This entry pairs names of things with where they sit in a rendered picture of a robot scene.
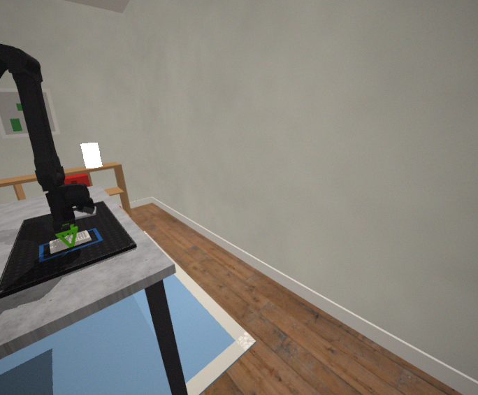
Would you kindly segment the white well plate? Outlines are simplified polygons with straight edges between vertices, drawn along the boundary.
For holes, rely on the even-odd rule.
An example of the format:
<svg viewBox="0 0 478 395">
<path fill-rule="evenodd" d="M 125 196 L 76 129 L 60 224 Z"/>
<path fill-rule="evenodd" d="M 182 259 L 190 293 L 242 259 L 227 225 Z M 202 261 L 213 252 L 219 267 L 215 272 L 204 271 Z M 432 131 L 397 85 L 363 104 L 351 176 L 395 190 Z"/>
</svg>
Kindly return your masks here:
<svg viewBox="0 0 478 395">
<path fill-rule="evenodd" d="M 72 237 L 73 237 L 73 234 L 70 235 L 70 236 L 66 236 L 64 237 L 69 243 L 71 243 L 72 241 Z M 76 240 L 75 240 L 75 245 L 79 245 L 79 244 L 82 244 L 82 243 L 86 243 L 87 241 L 90 241 L 91 238 L 86 231 L 81 231 L 79 233 L 77 233 L 76 235 Z M 57 240 L 52 240 L 50 241 L 50 253 L 55 253 L 55 252 L 58 252 L 58 251 L 61 251 L 61 250 L 65 250 L 69 248 L 68 245 L 66 245 L 62 240 L 60 239 L 57 239 Z"/>
</svg>

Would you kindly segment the blue tape outline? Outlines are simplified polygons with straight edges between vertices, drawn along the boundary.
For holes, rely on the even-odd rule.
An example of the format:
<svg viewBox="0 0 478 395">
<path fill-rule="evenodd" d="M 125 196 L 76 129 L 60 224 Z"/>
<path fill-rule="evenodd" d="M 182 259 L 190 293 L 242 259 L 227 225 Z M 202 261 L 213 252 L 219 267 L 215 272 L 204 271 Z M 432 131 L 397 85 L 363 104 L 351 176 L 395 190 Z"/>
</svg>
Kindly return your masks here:
<svg viewBox="0 0 478 395">
<path fill-rule="evenodd" d="M 88 245 L 91 245 L 91 244 L 94 244 L 94 243 L 97 243 L 97 242 L 103 240 L 102 237 L 100 236 L 100 234 L 98 233 L 98 231 L 96 230 L 96 228 L 95 228 L 95 229 L 90 229 L 90 230 L 88 230 L 88 231 L 91 231 L 91 230 L 93 230 L 94 233 L 96 234 L 96 237 L 98 238 L 98 241 L 95 241 L 95 242 L 90 243 L 90 244 L 87 244 L 87 245 L 83 245 L 83 246 L 81 246 L 81 247 L 77 247 L 77 248 L 72 249 L 72 250 L 69 250 L 69 251 L 67 251 L 67 252 L 71 252 L 71 251 L 80 249 L 80 248 L 82 248 L 82 247 L 85 247 L 85 246 L 88 246 Z M 51 259 L 51 258 L 53 258 L 53 257 L 57 257 L 57 256 L 59 256 L 59 255 L 62 255 L 62 254 L 67 253 L 67 252 L 63 252 L 63 253 L 61 253 L 61 254 L 57 254 L 57 255 L 55 255 L 55 256 L 49 257 L 49 258 L 47 258 L 47 259 L 44 259 L 44 256 L 43 256 L 43 246 L 44 246 L 44 245 L 47 245 L 47 244 L 50 244 L 50 243 L 46 243 L 46 244 L 43 244 L 43 245 L 39 245 L 39 262 L 42 262 L 42 261 Z"/>
</svg>

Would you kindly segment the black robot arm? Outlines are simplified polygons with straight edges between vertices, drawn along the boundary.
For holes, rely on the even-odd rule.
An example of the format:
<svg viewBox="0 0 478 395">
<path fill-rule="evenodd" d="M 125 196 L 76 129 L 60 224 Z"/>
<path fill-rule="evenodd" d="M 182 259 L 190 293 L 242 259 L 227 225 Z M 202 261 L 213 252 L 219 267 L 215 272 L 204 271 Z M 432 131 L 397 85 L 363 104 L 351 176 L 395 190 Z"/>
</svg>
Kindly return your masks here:
<svg viewBox="0 0 478 395">
<path fill-rule="evenodd" d="M 49 191 L 45 194 L 49 207 L 68 203 L 60 208 L 64 221 L 75 219 L 74 206 L 78 212 L 93 214 L 94 202 L 87 185 L 64 184 L 64 169 L 55 150 L 41 88 L 40 63 L 19 48 L 0 44 L 0 78 L 7 70 L 17 85 L 34 153 L 37 181 L 43 192 Z"/>
</svg>

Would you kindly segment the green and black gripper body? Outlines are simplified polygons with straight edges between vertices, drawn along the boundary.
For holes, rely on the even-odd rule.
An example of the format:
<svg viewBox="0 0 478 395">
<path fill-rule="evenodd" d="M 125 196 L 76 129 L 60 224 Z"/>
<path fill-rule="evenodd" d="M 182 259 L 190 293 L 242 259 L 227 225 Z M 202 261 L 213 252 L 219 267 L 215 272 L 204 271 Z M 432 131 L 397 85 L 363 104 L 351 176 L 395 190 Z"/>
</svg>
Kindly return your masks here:
<svg viewBox="0 0 478 395">
<path fill-rule="evenodd" d="M 55 231 L 55 234 L 71 230 L 70 227 L 66 227 L 66 228 L 61 229 L 63 227 L 62 225 L 68 224 L 68 223 L 70 225 L 75 224 L 75 219 L 66 220 L 66 221 L 63 220 L 60 208 L 63 208 L 67 205 L 68 205 L 68 203 L 66 205 L 63 205 L 63 206 L 50 208 L 50 211 L 51 211 L 51 214 L 52 214 L 53 229 Z"/>
</svg>

